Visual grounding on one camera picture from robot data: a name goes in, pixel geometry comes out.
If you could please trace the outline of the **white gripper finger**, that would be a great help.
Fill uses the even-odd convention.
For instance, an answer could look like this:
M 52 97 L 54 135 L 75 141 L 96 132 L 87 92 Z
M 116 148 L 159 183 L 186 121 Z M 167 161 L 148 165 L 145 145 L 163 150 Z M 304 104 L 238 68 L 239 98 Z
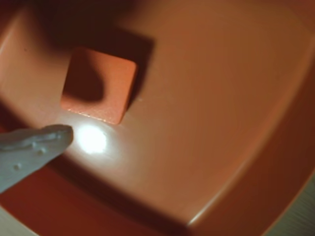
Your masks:
M 0 134 L 0 192 L 60 156 L 73 141 L 70 125 L 24 128 Z

